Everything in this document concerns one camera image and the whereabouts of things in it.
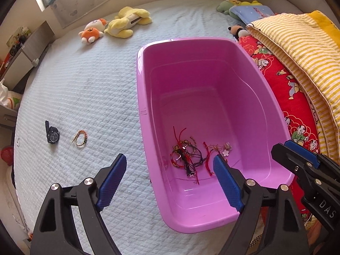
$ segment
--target red basket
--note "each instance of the red basket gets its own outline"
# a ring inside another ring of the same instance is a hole
[[[12,146],[4,147],[1,150],[1,159],[4,160],[8,166],[12,166],[14,162],[14,148]]]

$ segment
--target plastic bag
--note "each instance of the plastic bag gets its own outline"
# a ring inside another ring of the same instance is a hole
[[[16,92],[8,91],[8,88],[3,85],[3,81],[4,79],[0,81],[0,103],[3,106],[18,111],[23,96]]]

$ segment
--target watch face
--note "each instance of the watch face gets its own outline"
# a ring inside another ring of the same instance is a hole
[[[51,140],[51,142],[56,142],[56,141],[58,141],[58,134],[56,133],[56,132],[52,132],[51,134],[50,134],[50,140]]]

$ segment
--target bracelet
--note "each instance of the bracelet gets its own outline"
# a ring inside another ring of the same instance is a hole
[[[83,141],[83,143],[81,144],[81,145],[78,145],[77,144],[77,140],[78,140],[78,137],[79,137],[79,135],[81,135],[81,134],[84,134],[84,141]],[[75,141],[75,144],[77,145],[77,146],[83,146],[83,145],[85,145],[86,144],[86,142],[87,142],[87,133],[86,133],[86,131],[85,130],[79,130],[78,131],[78,133],[77,133],[77,135],[74,137],[74,139],[72,140],[72,143]]]

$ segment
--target red blanket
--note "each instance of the red blanket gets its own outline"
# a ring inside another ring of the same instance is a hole
[[[272,89],[283,112],[291,139],[313,152],[319,152],[316,122],[318,122],[312,105],[302,92],[299,84],[283,64],[256,38],[240,38],[240,45],[251,56]],[[301,203],[302,189],[294,178],[290,185],[293,197],[303,218],[310,213]]]

